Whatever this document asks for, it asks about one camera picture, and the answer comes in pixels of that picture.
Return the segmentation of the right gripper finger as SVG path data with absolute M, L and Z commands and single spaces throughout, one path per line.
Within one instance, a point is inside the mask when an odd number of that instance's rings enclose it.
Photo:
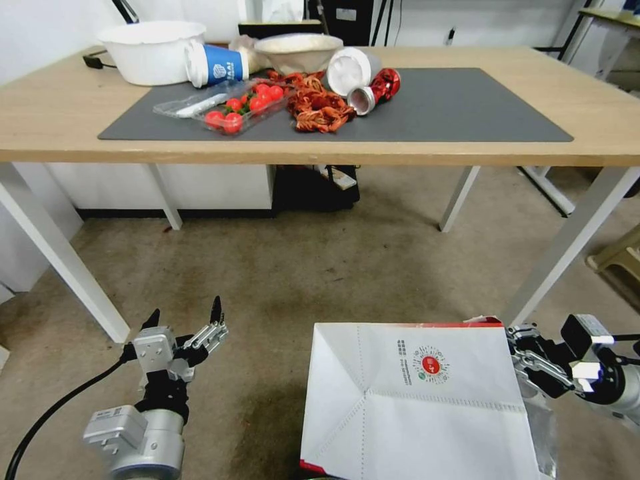
M 534 323 L 507 327 L 505 333 L 510 348 L 540 348 L 540 340 L 543 340 Z
M 516 374 L 539 392 L 573 392 L 570 374 L 561 366 L 530 350 L 509 346 Z

